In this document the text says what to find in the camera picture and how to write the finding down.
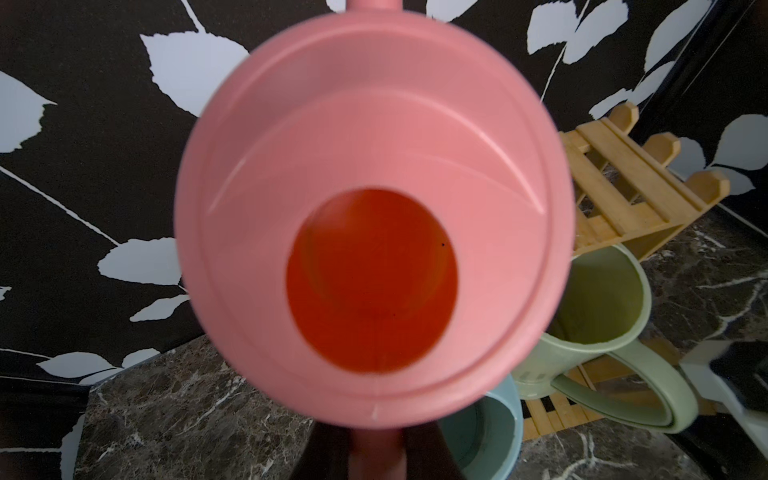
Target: marble floor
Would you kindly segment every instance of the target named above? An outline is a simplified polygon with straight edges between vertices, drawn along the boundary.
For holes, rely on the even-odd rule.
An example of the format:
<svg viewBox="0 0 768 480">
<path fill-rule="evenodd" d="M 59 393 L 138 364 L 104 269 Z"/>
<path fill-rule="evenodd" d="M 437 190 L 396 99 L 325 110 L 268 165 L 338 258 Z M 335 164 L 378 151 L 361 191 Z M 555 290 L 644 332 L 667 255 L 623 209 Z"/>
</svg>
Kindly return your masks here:
<svg viewBox="0 0 768 480">
<path fill-rule="evenodd" d="M 644 262 L 648 334 L 768 339 L 768 241 L 712 211 Z M 91 390 L 75 478 L 285 478 L 311 419 L 271 402 L 206 337 Z M 599 420 L 523 445 L 512 479 L 706 479 L 668 437 Z"/>
</svg>

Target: pink plastic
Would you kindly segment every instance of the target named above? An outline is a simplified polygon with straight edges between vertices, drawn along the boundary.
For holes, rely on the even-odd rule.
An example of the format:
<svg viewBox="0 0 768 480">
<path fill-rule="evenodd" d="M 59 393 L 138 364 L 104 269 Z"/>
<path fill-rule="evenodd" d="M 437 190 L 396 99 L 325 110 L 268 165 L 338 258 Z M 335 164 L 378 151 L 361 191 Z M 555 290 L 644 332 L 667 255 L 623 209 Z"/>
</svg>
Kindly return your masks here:
<svg viewBox="0 0 768 480">
<path fill-rule="evenodd" d="M 380 375 L 318 355 L 285 287 L 307 216 L 367 187 L 427 207 L 458 264 L 443 337 Z M 448 415 L 520 363 L 559 301 L 573 221 L 557 131 L 525 79 L 460 28 L 367 8 L 289 28 L 233 72 L 190 137 L 175 206 L 185 286 L 227 361 L 276 401 L 359 428 Z"/>
</svg>

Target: plastic container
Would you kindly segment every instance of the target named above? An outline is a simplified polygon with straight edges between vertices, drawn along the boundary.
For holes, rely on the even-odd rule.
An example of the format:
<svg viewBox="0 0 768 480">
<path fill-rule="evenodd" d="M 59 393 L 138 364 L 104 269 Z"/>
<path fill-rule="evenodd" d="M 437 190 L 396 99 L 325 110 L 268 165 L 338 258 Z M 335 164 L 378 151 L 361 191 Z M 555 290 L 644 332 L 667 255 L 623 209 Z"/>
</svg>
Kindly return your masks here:
<svg viewBox="0 0 768 480">
<path fill-rule="evenodd" d="M 523 411 L 511 376 L 438 424 L 467 480 L 509 477 L 523 443 Z"/>
<path fill-rule="evenodd" d="M 254 51 L 195 125 L 174 211 L 184 285 L 227 361 L 360 428 L 498 385 L 549 322 L 574 239 L 536 93 L 482 41 L 395 3 L 349 2 Z"/>
</svg>

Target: bamboo shelf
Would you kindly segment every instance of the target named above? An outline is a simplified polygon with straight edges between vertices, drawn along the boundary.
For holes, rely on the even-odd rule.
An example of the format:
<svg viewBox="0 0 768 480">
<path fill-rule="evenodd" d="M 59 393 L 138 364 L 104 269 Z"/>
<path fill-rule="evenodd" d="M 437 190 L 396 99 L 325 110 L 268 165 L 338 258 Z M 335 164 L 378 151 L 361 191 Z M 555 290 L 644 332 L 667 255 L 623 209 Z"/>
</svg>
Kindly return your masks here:
<svg viewBox="0 0 768 480">
<path fill-rule="evenodd" d="M 641 147 L 627 136 L 638 119 L 637 107 L 626 103 L 560 133 L 576 192 L 574 255 L 623 243 L 645 260 L 728 195 L 730 182 L 717 170 L 678 180 L 667 165 L 680 153 L 680 140 L 656 134 Z M 608 165 L 613 179 L 605 174 Z M 585 198 L 594 205 L 588 216 Z"/>
<path fill-rule="evenodd" d="M 671 365 L 677 366 L 680 363 L 680 352 L 668 340 L 657 337 L 644 340 L 643 343 Z M 586 362 L 584 365 L 579 365 L 568 372 L 567 375 L 576 382 L 596 390 L 595 385 L 609 380 L 625 378 L 633 374 L 634 372 L 623 363 L 613 357 L 603 355 Z M 656 394 L 647 388 L 630 392 L 615 392 L 609 395 L 641 406 L 660 406 Z M 524 442 L 603 418 L 602 415 L 592 412 L 590 409 L 573 404 L 562 393 L 556 392 L 545 398 L 548 400 L 522 400 L 530 414 L 529 417 L 523 420 Z M 711 402 L 700 398 L 698 394 L 697 398 L 699 400 L 700 415 L 715 414 L 715 409 Z"/>
</svg>

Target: leaf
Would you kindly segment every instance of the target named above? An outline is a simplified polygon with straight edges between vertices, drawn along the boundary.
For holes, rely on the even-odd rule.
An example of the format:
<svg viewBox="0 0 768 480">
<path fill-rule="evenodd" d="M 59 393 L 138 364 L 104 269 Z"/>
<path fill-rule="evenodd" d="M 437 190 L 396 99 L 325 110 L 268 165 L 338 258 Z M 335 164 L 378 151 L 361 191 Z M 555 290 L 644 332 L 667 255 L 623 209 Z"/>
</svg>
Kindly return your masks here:
<svg viewBox="0 0 768 480">
<path fill-rule="evenodd" d="M 242 45 L 206 32 L 139 36 L 149 54 L 152 81 L 179 108 L 196 117 L 224 79 L 248 56 Z"/>
<path fill-rule="evenodd" d="M 628 15 L 629 8 L 622 0 L 607 0 L 595 7 L 565 44 L 563 62 L 569 65 L 581 60 L 600 40 L 617 31 Z"/>
<path fill-rule="evenodd" d="M 328 8 L 336 13 L 341 13 L 346 10 L 346 0 L 326 0 Z"/>
<path fill-rule="evenodd" d="M 752 180 L 747 175 L 740 174 L 728 167 L 708 167 L 707 170 L 719 170 L 728 177 L 728 180 L 730 180 L 729 195 L 741 195 L 755 189 L 755 186 L 752 185 Z"/>
<path fill-rule="evenodd" d="M 632 90 L 622 88 L 616 93 L 608 95 L 589 109 L 589 115 L 595 120 L 602 118 L 610 109 L 620 104 L 622 101 L 627 101 L 631 93 Z"/>
<path fill-rule="evenodd" d="M 50 360 L 38 363 L 38 366 L 51 375 L 66 379 L 75 379 L 79 376 L 114 368 L 99 355 L 86 352 L 62 353 Z"/>
<path fill-rule="evenodd" d="M 710 8 L 710 0 L 688 0 L 656 27 L 645 51 L 645 71 L 651 70 L 696 27 Z"/>
<path fill-rule="evenodd" d="M 24 140 L 40 133 L 46 104 L 56 105 L 0 71 L 0 154 L 21 148 Z"/>
<path fill-rule="evenodd" d="M 113 376 L 117 372 L 122 372 L 124 369 L 116 367 L 113 369 L 105 370 L 103 372 L 94 373 L 91 376 L 87 376 L 84 379 L 80 381 L 80 385 L 94 385 L 95 383 L 99 383 L 101 380 L 108 379 L 109 377 Z"/>
<path fill-rule="evenodd" d="M 688 137 L 680 137 L 680 153 L 672 160 L 669 170 L 687 180 L 692 174 L 702 171 L 707 165 L 701 145 Z"/>
<path fill-rule="evenodd" d="M 656 93 L 656 90 L 661 86 L 661 82 L 667 77 L 667 74 L 672 70 L 674 61 L 669 61 L 664 65 L 661 65 L 656 70 L 652 71 L 629 95 L 629 101 L 635 105 L 639 105 L 645 101 L 652 94 Z"/>
<path fill-rule="evenodd" d="M 528 54 L 570 40 L 577 27 L 578 16 L 573 1 L 539 5 L 533 9 L 528 23 Z"/>
<path fill-rule="evenodd" d="M 78 459 L 78 446 L 83 435 L 85 414 L 80 415 L 72 430 L 61 439 L 61 480 L 72 480 L 74 477 L 74 463 Z"/>
<path fill-rule="evenodd" d="M 730 122 L 720 135 L 714 163 L 744 170 L 765 167 L 768 164 L 768 117 L 742 115 Z"/>
<path fill-rule="evenodd" d="M 177 306 L 190 299 L 189 295 L 177 295 L 173 298 L 160 298 L 152 302 L 133 315 L 131 322 L 143 322 L 145 320 L 163 320 L 174 313 Z"/>
<path fill-rule="evenodd" d="M 427 16 L 450 22 L 469 10 L 478 0 L 427 0 Z"/>
<path fill-rule="evenodd" d="M 176 239 L 131 238 L 99 260 L 98 271 L 101 275 L 126 282 L 176 285 L 181 279 L 181 267 L 176 256 Z"/>
<path fill-rule="evenodd" d="M 133 353 L 128 353 L 125 358 L 123 358 L 123 368 L 126 369 L 129 366 L 134 366 L 137 363 L 141 363 L 144 360 L 149 360 L 150 358 L 158 355 L 160 355 L 160 352 L 158 352 L 156 349 L 144 349 L 137 350 Z"/>
</svg>

